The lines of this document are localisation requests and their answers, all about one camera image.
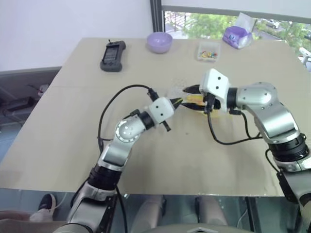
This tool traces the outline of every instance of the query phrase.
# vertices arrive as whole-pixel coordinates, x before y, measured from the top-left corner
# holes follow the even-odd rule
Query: small plastic box
[[[220,56],[220,43],[217,42],[200,42],[197,60],[216,62]]]

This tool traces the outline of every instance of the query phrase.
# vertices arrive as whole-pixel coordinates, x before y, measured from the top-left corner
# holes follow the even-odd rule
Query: purple bowl
[[[147,46],[151,52],[165,53],[170,50],[173,38],[170,34],[157,32],[147,37]]]

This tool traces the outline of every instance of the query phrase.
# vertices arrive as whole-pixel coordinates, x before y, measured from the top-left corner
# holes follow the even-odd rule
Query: white wall
[[[82,37],[146,37],[148,0],[0,0],[0,71],[61,66]]]
[[[162,5],[250,11],[311,18],[311,0],[162,0]]]

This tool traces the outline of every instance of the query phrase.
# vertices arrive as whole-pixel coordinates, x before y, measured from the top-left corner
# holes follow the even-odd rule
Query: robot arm
[[[67,224],[54,233],[109,232],[116,201],[115,189],[129,159],[131,149],[146,130],[166,122],[181,101],[161,97],[146,111],[121,120],[113,140],[103,150],[97,164],[78,190]]]
[[[280,171],[280,186],[287,200],[299,203],[305,224],[311,223],[311,155],[293,115],[278,100],[270,83],[230,87],[228,78],[215,69],[208,71],[200,92],[219,100],[221,108],[247,110],[254,117]]]

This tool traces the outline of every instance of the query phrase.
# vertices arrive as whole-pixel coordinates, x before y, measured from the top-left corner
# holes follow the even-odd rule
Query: black cable
[[[7,116],[6,113],[5,113],[5,111],[6,111],[5,109],[2,110],[2,114],[3,114],[3,116],[4,116],[5,118],[10,119],[10,120],[12,120],[12,121],[14,121],[14,122],[20,124],[21,127],[23,127],[23,124],[20,123],[18,120],[15,120],[14,118],[11,118],[11,117]]]
[[[266,155],[266,159],[268,160],[268,162],[270,163],[271,167],[273,167],[273,169],[276,171],[276,172],[279,172],[277,170],[277,168],[272,164],[272,162],[270,161],[269,157],[268,157],[268,152],[270,151],[270,149],[267,149],[266,152],[264,153]]]
[[[124,232],[127,233],[126,212],[125,212],[125,207],[124,207],[123,200],[122,200],[122,196],[121,196],[121,194],[120,194],[120,191],[119,191],[118,186],[116,186],[116,191],[117,191],[118,199],[119,199],[120,206],[121,206],[121,210],[122,210],[123,220],[124,220]]]
[[[103,141],[111,141],[112,139],[102,138],[102,137],[101,137],[101,140],[103,140]]]
[[[239,140],[239,141],[235,141],[235,142],[222,142],[222,141],[219,141],[215,135],[215,132],[213,130],[213,126],[212,126],[212,121],[211,121],[211,117],[210,117],[210,110],[207,111],[207,121],[208,121],[208,126],[209,126],[209,129],[210,129],[210,132],[214,138],[214,140],[216,142],[218,142],[219,144],[222,144],[222,145],[235,145],[235,144],[238,144],[238,143],[241,143],[241,142],[246,142],[246,141],[249,141],[249,140],[254,140],[254,139],[261,139],[262,137],[249,137],[249,138],[246,138],[246,139],[242,139],[242,140]]]
[[[246,132],[246,135],[248,138],[251,138],[251,135],[249,134],[249,131],[248,131],[248,123],[247,123],[247,118],[246,118],[246,115],[245,113],[242,113],[241,112],[241,115],[244,119],[244,124],[245,124],[245,132]]]
[[[248,138],[251,137],[251,135],[249,135],[249,131],[248,131],[248,123],[247,123],[247,118],[246,118],[246,115],[244,113],[241,112],[241,115],[244,119],[244,124],[245,124],[245,132],[246,132],[246,135]]]
[[[123,117],[123,120],[129,118],[130,116],[131,116],[131,114],[129,114],[129,115]]]
[[[37,90],[38,92],[43,93],[43,91],[41,91],[39,88],[35,87],[34,85],[26,84],[26,86],[29,86],[29,87]]]
[[[100,152],[102,153],[103,150],[104,150],[104,144],[101,140],[101,129],[102,129],[102,123],[103,123],[103,117],[104,117],[104,114],[105,112],[107,111],[108,107],[110,106],[110,104],[112,103],[112,101],[115,100],[115,98],[121,94],[123,91],[129,89],[129,88],[132,88],[132,87],[142,87],[142,88],[146,88],[147,90],[150,90],[150,87],[148,86],[145,86],[145,85],[140,85],[140,84],[134,84],[134,85],[129,85],[129,86],[126,86],[124,88],[122,88],[120,91],[118,91],[112,98],[111,100],[108,102],[108,104],[106,105],[106,107],[104,108],[102,114],[101,114],[101,117],[100,117],[100,120],[99,120],[99,125],[98,125],[98,133],[97,133],[97,139],[98,139],[98,147],[99,147],[99,150]]]

